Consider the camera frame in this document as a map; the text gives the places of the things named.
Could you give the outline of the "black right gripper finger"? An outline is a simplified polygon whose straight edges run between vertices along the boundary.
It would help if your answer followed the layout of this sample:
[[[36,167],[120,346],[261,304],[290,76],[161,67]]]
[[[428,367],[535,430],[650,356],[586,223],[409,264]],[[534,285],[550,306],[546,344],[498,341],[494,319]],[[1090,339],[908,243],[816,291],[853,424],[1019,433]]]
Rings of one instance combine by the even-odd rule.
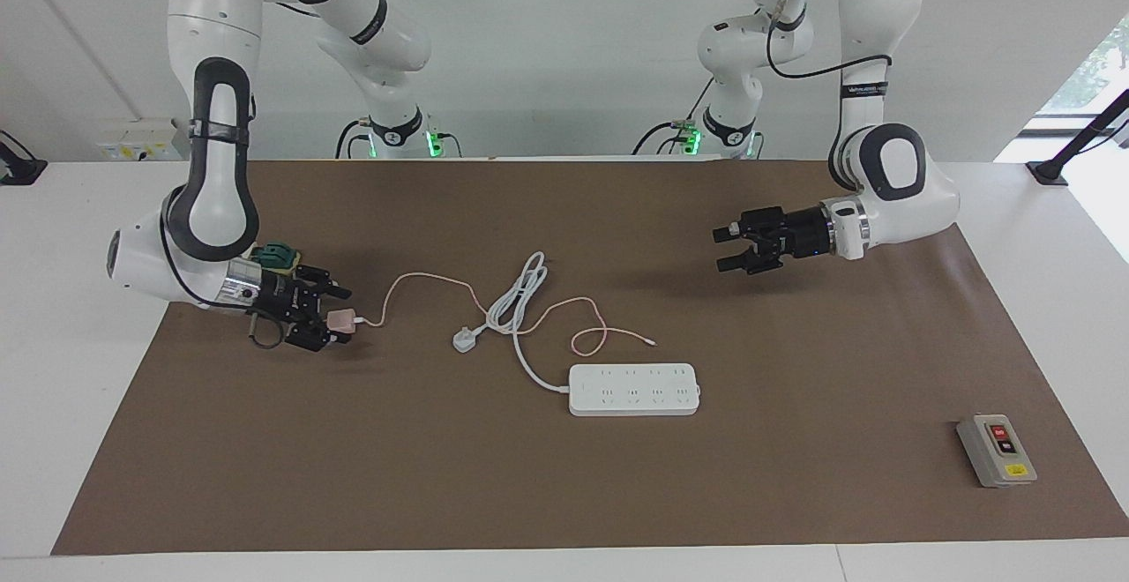
[[[286,334],[286,342],[317,353],[330,344],[347,344],[352,337],[351,333],[331,330],[322,324],[294,324]]]
[[[339,300],[349,300],[352,296],[350,289],[340,286],[332,280],[326,268],[303,268],[303,281],[310,286],[314,296],[330,296]]]

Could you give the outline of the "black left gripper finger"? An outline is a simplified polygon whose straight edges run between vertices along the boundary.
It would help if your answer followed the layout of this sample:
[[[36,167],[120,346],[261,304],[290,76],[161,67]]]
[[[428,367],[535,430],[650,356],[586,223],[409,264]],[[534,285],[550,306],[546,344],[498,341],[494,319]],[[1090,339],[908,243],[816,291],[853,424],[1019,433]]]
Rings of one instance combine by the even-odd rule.
[[[715,228],[714,242],[730,242],[737,239],[754,240],[762,236],[762,213],[745,211],[733,223]]]
[[[758,253],[758,247],[750,247],[745,252],[739,254],[734,254],[730,257],[723,257],[723,259],[716,261],[716,268],[718,272],[734,272],[734,270],[742,270],[746,275],[758,275],[758,273],[765,272],[767,261]]]

